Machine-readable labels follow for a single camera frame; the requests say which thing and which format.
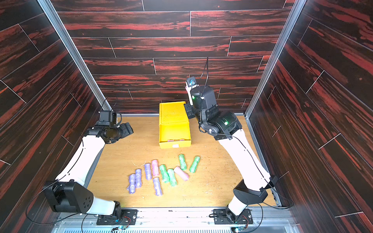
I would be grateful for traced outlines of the yellow plastic drawer box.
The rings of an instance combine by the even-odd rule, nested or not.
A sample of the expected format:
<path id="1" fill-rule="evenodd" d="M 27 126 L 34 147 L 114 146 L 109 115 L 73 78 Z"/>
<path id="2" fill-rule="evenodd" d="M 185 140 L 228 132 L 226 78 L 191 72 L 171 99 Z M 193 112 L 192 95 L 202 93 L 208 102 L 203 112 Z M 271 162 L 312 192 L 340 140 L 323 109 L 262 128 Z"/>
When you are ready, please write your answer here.
<path id="1" fill-rule="evenodd" d="M 169 102 L 159 104 L 159 145 L 162 149 L 191 146 L 189 119 L 184 104 Z M 189 141 L 168 142 L 170 139 L 189 139 Z"/>

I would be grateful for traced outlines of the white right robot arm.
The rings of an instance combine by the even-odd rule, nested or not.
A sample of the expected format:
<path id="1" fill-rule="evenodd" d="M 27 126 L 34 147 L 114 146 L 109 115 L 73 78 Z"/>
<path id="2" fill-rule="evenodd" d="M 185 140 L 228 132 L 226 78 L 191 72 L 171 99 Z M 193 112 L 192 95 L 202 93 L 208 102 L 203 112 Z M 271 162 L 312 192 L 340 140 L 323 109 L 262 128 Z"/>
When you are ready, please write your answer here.
<path id="1" fill-rule="evenodd" d="M 199 131 L 214 137 L 231 156 L 243 180 L 234 188 L 234 197 L 226 206 L 226 218 L 236 222 L 251 204 L 263 203 L 267 190 L 278 181 L 262 166 L 250 147 L 237 116 L 219 110 L 214 91 L 207 85 L 187 85 L 189 103 L 185 105 L 188 118 L 196 118 Z"/>

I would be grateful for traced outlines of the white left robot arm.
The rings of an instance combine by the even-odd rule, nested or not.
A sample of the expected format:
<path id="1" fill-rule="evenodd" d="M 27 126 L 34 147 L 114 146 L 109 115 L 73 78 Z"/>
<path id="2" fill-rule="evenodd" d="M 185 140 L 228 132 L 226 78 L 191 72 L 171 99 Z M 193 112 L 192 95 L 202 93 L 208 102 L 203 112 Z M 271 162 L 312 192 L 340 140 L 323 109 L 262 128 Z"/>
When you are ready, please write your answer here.
<path id="1" fill-rule="evenodd" d="M 94 196 L 85 187 L 89 171 L 106 144 L 112 144 L 133 133 L 129 123 L 95 125 L 84 133 L 80 146 L 55 181 L 45 183 L 44 193 L 52 211 L 91 214 L 107 217 L 105 224 L 118 224 L 123 219 L 120 203 Z"/>

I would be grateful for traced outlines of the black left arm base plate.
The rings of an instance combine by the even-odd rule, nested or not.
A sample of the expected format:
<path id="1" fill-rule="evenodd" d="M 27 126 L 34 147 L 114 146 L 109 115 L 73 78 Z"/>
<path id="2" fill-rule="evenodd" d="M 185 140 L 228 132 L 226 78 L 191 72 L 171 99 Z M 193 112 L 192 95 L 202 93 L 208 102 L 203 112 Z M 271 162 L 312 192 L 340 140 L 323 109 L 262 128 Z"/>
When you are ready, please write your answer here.
<path id="1" fill-rule="evenodd" d="M 121 213 L 114 212 L 112 215 L 99 215 L 96 224 L 99 226 L 135 225 L 138 217 L 137 209 L 121 209 Z"/>

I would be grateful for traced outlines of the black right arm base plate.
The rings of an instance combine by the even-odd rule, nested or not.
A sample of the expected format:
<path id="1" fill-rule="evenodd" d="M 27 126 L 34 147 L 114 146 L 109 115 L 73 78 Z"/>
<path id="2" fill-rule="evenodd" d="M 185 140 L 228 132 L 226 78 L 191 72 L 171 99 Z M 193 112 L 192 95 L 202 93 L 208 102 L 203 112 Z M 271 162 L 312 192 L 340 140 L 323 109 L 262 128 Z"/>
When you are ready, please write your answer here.
<path id="1" fill-rule="evenodd" d="M 217 225 L 253 224 L 251 211 L 249 209 L 244 209 L 240 215 L 235 215 L 228 210 L 228 208 L 213 209 L 213 213 L 209 214 L 209 217 L 213 218 L 214 223 Z"/>

